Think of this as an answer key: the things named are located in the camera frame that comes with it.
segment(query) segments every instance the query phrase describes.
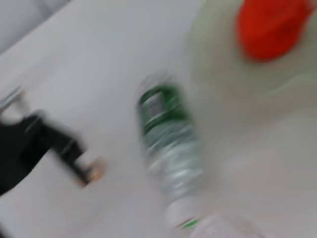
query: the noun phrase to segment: metal part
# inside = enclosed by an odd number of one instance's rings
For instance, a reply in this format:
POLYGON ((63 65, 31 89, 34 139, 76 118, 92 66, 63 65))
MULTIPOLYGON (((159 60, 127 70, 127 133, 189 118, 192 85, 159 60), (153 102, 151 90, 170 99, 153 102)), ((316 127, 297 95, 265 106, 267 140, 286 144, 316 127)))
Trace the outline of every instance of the metal part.
POLYGON ((13 103, 20 101, 23 97, 23 90, 21 87, 13 90, 8 96, 0 101, 0 114, 2 114, 13 103))

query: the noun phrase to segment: plastic water bottle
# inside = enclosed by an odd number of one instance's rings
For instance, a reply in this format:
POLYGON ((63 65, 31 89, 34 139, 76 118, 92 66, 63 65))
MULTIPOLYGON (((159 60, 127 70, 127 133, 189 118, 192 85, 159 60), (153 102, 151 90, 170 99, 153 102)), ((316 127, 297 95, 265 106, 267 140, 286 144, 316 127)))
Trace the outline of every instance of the plastic water bottle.
POLYGON ((175 227, 197 222, 194 190, 203 172, 200 145, 184 107, 175 77, 166 72, 148 76, 138 101, 146 167, 171 200, 168 219, 175 227))

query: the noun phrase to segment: white table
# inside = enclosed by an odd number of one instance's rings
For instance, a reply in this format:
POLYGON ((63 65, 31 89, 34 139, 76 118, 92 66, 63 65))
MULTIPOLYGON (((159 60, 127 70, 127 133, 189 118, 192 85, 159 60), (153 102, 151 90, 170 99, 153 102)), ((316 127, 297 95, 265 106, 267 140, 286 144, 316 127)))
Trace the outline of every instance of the white table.
MULTIPOLYGON (((32 109, 77 131, 108 172, 79 189, 47 154, 0 199, 14 238, 169 238, 164 202, 147 179, 135 101, 158 69, 189 81, 186 34, 194 0, 74 0, 0 57, 0 93, 17 85, 32 109)), ((239 210, 281 238, 317 235, 314 110, 257 124, 220 113, 206 95, 187 99, 206 160, 210 211, 239 210)))

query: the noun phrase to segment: plastic container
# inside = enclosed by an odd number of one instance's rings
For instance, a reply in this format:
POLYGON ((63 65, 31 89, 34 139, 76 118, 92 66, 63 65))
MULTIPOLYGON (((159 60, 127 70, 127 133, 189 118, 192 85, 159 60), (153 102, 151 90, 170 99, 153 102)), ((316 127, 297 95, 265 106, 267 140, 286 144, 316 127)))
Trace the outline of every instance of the plastic container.
POLYGON ((141 88, 138 113, 146 168, 171 202, 168 222, 173 227, 192 226, 198 217, 193 194, 203 169, 191 117, 173 75, 152 74, 141 88))
POLYGON ((191 238, 272 238, 246 216, 225 213, 203 219, 191 234, 191 238))
POLYGON ((317 16, 311 16, 291 51, 259 63, 247 57, 237 41, 236 18, 242 3, 207 0, 202 6, 190 33, 193 79, 208 94, 263 111, 315 102, 317 16))

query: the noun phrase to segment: white bottle cap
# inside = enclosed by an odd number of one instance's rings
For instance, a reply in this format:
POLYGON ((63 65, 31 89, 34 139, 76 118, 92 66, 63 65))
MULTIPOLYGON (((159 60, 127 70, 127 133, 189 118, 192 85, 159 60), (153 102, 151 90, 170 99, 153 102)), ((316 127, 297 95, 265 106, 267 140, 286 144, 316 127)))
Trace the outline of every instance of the white bottle cap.
POLYGON ((194 226, 200 218, 200 209, 195 197, 183 197, 172 202, 166 210, 167 223, 173 228, 194 226))

